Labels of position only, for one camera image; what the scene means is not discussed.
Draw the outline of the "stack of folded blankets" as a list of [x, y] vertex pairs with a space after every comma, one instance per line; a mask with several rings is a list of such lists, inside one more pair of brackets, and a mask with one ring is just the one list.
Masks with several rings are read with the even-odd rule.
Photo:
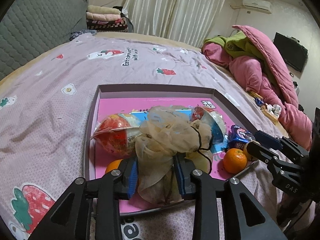
[[88, 30], [127, 33], [129, 26], [124, 14], [117, 8], [89, 5], [86, 10]]

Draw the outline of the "orange tangerine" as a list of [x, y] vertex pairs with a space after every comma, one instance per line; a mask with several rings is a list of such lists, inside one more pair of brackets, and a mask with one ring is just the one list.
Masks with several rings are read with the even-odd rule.
[[106, 170], [105, 170], [105, 174], [107, 174], [108, 172], [111, 172], [113, 170], [118, 169], [121, 161], [122, 161], [122, 159], [118, 159], [118, 160], [114, 160], [111, 163], [109, 163]]
[[242, 150], [230, 148], [222, 160], [225, 170], [231, 174], [238, 174], [247, 166], [247, 157]]

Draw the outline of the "pink quilted comforter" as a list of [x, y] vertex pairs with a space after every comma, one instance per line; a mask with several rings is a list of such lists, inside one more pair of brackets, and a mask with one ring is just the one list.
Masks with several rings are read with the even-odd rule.
[[232, 27], [242, 31], [265, 60], [261, 62], [253, 57], [241, 56], [221, 67], [228, 69], [245, 91], [256, 92], [263, 97], [265, 103], [279, 105], [280, 124], [297, 144], [309, 150], [312, 143], [312, 121], [298, 108], [293, 81], [278, 49], [258, 29], [248, 25]]

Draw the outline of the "white pleated curtain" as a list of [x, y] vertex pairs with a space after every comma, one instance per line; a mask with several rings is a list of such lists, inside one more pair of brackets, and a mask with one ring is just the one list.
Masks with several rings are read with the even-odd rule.
[[123, 13], [135, 33], [200, 47], [225, 0], [126, 0]]

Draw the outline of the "beige mesh drawstring pouch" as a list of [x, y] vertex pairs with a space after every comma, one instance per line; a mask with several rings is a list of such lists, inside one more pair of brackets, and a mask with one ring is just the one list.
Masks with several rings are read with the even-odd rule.
[[185, 154], [197, 169], [210, 173], [213, 155], [209, 149], [212, 132], [209, 125], [171, 107], [152, 107], [136, 138], [138, 194], [156, 205], [181, 201], [173, 170], [173, 157]]

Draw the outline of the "white wall air conditioner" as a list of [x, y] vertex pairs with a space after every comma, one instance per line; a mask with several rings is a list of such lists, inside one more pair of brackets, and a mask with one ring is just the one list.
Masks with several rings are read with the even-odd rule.
[[247, 9], [263, 12], [266, 14], [272, 13], [272, 4], [265, 0], [242, 0], [242, 4]]

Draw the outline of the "blue Oreo cookie packet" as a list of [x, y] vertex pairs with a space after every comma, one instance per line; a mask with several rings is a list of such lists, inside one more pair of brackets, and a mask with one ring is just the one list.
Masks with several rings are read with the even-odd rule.
[[254, 135], [246, 129], [232, 125], [228, 133], [228, 147], [243, 150], [247, 143], [255, 141]]

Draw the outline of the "green garment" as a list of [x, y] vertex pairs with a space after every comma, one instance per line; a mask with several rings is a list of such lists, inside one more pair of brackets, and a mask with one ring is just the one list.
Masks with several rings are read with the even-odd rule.
[[249, 38], [239, 31], [231, 37], [215, 36], [204, 40], [202, 54], [215, 64], [229, 65], [235, 58], [241, 56], [253, 57], [263, 62], [262, 53], [253, 45]]

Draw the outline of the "black wall television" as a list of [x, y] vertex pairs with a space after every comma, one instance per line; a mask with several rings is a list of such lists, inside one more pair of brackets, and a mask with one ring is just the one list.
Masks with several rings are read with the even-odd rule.
[[276, 33], [273, 44], [287, 65], [302, 72], [308, 61], [308, 50], [298, 40]]

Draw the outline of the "lilac strawberry print bedsheet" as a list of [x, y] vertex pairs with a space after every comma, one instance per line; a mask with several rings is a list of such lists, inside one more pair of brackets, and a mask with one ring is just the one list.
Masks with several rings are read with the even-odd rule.
[[266, 133], [281, 131], [231, 74], [199, 51], [89, 34], [54, 49], [1, 94], [1, 217], [14, 239], [30, 231], [12, 207], [24, 187], [57, 199], [83, 174], [85, 130], [99, 85], [148, 83], [214, 88]]

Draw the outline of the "red-white surprise egg toy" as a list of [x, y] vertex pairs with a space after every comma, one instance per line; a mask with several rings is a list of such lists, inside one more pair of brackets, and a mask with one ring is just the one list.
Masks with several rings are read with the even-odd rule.
[[191, 121], [201, 120], [211, 128], [212, 144], [219, 144], [224, 141], [226, 126], [223, 116], [213, 108], [196, 106], [191, 112]]

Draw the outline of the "grey quilted headboard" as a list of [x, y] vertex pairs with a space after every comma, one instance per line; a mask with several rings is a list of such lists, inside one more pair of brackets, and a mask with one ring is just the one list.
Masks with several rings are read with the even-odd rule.
[[87, 28], [88, 0], [15, 0], [1, 20], [1, 78]]

